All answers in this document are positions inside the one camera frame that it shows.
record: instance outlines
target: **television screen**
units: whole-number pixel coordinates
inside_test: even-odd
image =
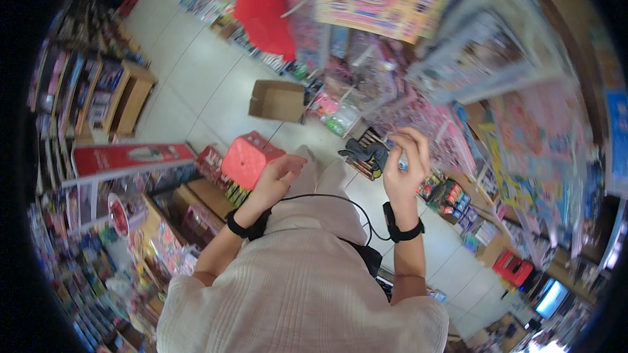
[[[545,319],[551,318],[568,294],[569,290],[567,288],[562,286],[560,282],[554,281],[545,297],[536,306],[536,311]]]

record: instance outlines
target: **hand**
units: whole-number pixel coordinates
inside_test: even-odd
[[[428,138],[412,127],[400,128],[397,134],[388,138],[395,143],[395,147],[388,154],[384,167],[384,189],[397,227],[401,231],[409,231],[416,226],[416,190],[429,174]],[[407,171],[399,169],[402,152],[408,158]]]
[[[264,211],[273,207],[286,195],[306,162],[306,159],[292,154],[271,161],[259,177],[249,198],[237,211],[235,221],[245,228],[253,225]]]

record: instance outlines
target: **open cardboard box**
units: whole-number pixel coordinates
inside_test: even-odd
[[[260,79],[255,82],[249,101],[249,116],[298,123],[305,112],[303,85]]]

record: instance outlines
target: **person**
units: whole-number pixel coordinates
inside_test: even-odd
[[[420,223],[414,193],[429,173],[428,141],[407,127],[390,139],[396,146],[384,189],[395,224],[408,232]],[[402,152],[407,171],[398,169]],[[394,246],[389,303],[356,249],[341,240],[367,239],[351,203],[280,201],[299,193],[346,197],[342,164],[330,164],[318,183],[305,146],[268,164],[233,215],[247,228],[272,207],[263,236],[249,242],[226,225],[201,252],[193,275],[172,279],[157,326],[159,353],[444,351],[448,315],[427,297],[421,234]]]

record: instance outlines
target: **red sign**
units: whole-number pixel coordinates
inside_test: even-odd
[[[72,156],[79,177],[195,158],[185,143],[87,146],[74,149]]]

